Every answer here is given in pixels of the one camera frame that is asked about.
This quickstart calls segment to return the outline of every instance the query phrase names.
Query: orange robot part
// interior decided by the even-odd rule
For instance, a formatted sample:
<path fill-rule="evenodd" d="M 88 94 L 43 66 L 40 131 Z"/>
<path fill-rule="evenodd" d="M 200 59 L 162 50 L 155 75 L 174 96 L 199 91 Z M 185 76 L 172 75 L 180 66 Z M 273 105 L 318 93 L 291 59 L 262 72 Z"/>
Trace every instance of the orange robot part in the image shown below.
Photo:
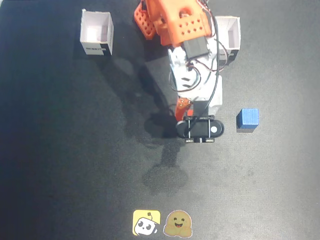
<path fill-rule="evenodd" d="M 134 19 L 147 40 L 156 32 L 163 46 L 179 47 L 184 41 L 212 34 L 207 15 L 197 0 L 141 0 Z"/>
<path fill-rule="evenodd" d="M 175 119 L 179 122 L 184 119 L 186 111 L 191 107 L 192 102 L 188 98 L 179 97 L 175 106 Z"/>
<path fill-rule="evenodd" d="M 134 11 L 134 20 L 136 24 L 141 29 L 145 39 L 151 40 L 156 34 L 156 29 L 154 24 L 150 21 L 149 15 L 146 11 L 142 10 L 142 3 Z"/>

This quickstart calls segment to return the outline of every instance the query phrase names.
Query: hole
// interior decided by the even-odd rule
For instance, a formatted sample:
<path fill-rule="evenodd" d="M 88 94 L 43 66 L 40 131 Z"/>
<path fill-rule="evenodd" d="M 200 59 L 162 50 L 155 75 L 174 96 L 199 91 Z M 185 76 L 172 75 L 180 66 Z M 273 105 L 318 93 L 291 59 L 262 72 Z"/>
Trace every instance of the hole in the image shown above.
<path fill-rule="evenodd" d="M 179 12 L 179 17 L 182 19 L 191 15 L 190 9 L 184 8 Z"/>

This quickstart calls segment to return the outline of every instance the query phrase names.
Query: logo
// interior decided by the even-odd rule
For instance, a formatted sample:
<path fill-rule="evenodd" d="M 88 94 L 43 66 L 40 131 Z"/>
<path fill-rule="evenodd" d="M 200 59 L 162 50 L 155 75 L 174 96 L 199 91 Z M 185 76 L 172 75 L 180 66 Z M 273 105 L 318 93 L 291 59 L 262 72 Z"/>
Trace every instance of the logo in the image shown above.
<path fill-rule="evenodd" d="M 171 212 L 166 218 L 163 233 L 169 237 L 190 238 L 192 236 L 192 220 L 182 210 Z"/>
<path fill-rule="evenodd" d="M 135 236 L 149 236 L 158 232 L 161 214 L 158 210 L 135 210 L 132 233 Z"/>
<path fill-rule="evenodd" d="M 106 51 L 107 49 L 106 48 L 95 48 L 95 47 L 86 47 L 85 49 L 87 50 L 102 50 L 102 51 Z"/>

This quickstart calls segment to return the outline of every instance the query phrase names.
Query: blue cube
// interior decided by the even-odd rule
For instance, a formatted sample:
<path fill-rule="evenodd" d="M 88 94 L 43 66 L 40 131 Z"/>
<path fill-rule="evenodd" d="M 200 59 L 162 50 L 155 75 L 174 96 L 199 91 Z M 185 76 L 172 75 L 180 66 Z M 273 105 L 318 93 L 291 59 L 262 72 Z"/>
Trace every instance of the blue cube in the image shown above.
<path fill-rule="evenodd" d="M 239 129 L 255 129 L 259 125 L 259 109 L 242 108 L 236 116 L 236 125 Z"/>

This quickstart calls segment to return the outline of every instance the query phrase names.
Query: white box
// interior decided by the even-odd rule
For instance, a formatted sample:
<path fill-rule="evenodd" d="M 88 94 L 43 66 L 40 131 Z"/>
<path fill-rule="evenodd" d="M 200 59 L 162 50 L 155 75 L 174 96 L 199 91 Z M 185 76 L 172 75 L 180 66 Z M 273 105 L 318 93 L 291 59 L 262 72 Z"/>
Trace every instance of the white box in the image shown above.
<path fill-rule="evenodd" d="M 114 24 L 110 12 L 82 9 L 80 42 L 87 55 L 112 55 Z"/>
<path fill-rule="evenodd" d="M 219 41 L 225 47 L 228 53 L 227 64 L 233 62 L 240 49 L 241 44 L 241 29 L 240 29 L 240 17 L 236 16 L 216 16 L 216 22 L 218 24 Z M 220 58 L 221 61 L 225 61 L 225 53 L 220 46 Z"/>

